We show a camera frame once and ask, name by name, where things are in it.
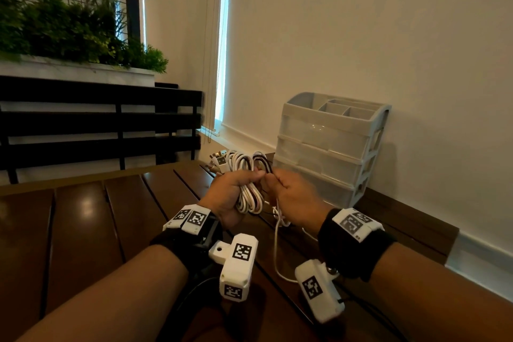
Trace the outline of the person's left hand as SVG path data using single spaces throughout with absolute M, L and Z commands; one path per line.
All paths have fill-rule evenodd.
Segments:
M 240 187 L 232 187 L 232 172 L 228 172 L 213 180 L 206 195 L 197 204 L 210 209 L 223 229 L 230 230 L 244 218 L 236 209 L 239 195 Z

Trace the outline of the person's right hand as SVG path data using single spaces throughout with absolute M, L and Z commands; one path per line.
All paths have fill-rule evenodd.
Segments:
M 280 168 L 274 172 L 286 172 L 286 195 L 268 195 L 270 202 L 289 222 L 317 235 L 333 206 L 324 202 L 316 188 L 300 174 Z

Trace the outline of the person's left forearm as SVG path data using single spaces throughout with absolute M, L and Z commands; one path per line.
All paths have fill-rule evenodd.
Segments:
M 46 315 L 16 342 L 156 342 L 187 279 L 176 255 L 150 246 Z

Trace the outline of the person's right forearm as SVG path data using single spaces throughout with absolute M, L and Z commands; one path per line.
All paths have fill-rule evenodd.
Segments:
M 369 283 L 415 342 L 513 342 L 513 303 L 400 243 Z

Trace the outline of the translucent plastic drawer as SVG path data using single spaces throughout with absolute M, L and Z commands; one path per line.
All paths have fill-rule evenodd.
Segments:
M 359 179 L 370 172 L 375 154 L 371 154 L 366 159 L 356 159 L 279 135 L 275 158 L 283 163 L 311 170 L 355 187 Z
M 358 193 L 356 189 L 345 186 L 339 181 L 322 176 L 311 170 L 279 160 L 273 161 L 273 170 L 275 168 L 286 169 L 300 174 L 317 189 L 317 192 L 326 203 L 334 207 L 341 209 L 352 208 L 362 197 L 362 194 Z
M 367 136 L 306 122 L 290 116 L 281 118 L 279 135 L 332 151 L 342 151 L 345 148 L 363 150 L 369 140 Z

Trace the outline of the white left wrist marker block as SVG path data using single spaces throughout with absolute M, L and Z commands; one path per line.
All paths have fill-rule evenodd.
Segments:
M 163 225 L 162 231 L 181 229 L 188 234 L 199 235 L 210 214 L 210 209 L 198 204 L 185 205 Z

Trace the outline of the white wrist marker block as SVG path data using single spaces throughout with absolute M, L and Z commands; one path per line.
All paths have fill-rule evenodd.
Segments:
M 185 205 L 163 225 L 162 231 L 181 229 L 188 234 L 199 235 L 210 214 L 210 209 L 198 204 Z
M 384 227 L 380 222 L 354 208 L 340 210 L 331 220 L 358 243 L 363 242 L 372 232 L 384 231 Z

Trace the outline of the grey plastic drawer organizer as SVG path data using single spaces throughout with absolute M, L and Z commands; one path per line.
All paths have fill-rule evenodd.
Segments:
M 355 187 L 351 187 L 363 196 L 380 150 L 381 138 L 390 110 L 391 106 L 388 104 L 302 92 L 283 105 L 281 118 L 290 116 L 306 122 L 367 136 L 369 140 L 363 150 L 345 148 L 342 151 L 334 151 L 356 159 L 366 159 L 371 154 L 375 154 L 370 172 L 365 177 L 361 177 Z

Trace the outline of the white right wrist marker block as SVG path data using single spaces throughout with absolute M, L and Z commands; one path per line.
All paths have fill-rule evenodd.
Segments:
M 354 208 L 340 210 L 331 220 L 358 243 L 363 242 L 372 232 L 384 231 L 384 227 L 380 222 Z

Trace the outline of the black left wristband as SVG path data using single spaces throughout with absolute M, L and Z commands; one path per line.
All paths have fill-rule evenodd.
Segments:
M 193 275 L 214 264 L 208 253 L 222 237 L 221 222 L 211 213 L 199 235 L 191 235 L 181 229 L 170 229 L 156 235 L 149 245 L 168 249 L 176 255 L 189 274 Z

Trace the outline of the black wristband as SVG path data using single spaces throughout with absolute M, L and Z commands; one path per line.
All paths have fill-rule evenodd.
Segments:
M 199 235 L 191 235 L 181 229 L 170 229 L 156 235 L 149 245 L 168 249 L 176 255 L 189 274 L 193 275 L 214 264 L 208 253 L 222 237 L 221 222 L 211 213 Z
M 341 209 L 332 209 L 318 232 L 318 245 L 327 267 L 349 279 L 370 280 L 378 261 L 396 238 L 385 230 L 372 232 L 358 243 L 331 218 Z

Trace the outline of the black right wristband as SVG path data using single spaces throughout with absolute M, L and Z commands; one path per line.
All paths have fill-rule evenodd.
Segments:
M 385 230 L 372 232 L 358 243 L 331 218 L 341 209 L 332 209 L 318 232 L 318 245 L 327 267 L 349 279 L 370 280 L 378 261 L 396 238 Z

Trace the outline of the window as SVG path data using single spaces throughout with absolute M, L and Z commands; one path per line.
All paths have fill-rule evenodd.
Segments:
M 227 74 L 227 34 L 229 0 L 220 0 L 219 29 L 216 71 L 215 131 L 218 133 L 224 117 L 226 74 Z

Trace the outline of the black slatted bench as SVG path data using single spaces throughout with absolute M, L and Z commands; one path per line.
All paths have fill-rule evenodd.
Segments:
M 3 110 L 1 103 L 114 105 L 113 112 Z M 200 149 L 201 91 L 0 76 L 0 172 Z

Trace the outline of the white planter box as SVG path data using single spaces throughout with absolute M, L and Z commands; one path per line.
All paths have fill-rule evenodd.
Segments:
M 16 60 L 0 59 L 0 76 L 125 86 L 155 86 L 155 73 L 146 69 L 75 63 L 27 55 L 22 55 Z

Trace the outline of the green plants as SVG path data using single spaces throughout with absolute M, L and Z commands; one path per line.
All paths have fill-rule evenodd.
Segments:
M 161 50 L 128 35 L 118 0 L 0 0 L 0 60 L 21 56 L 164 73 Z

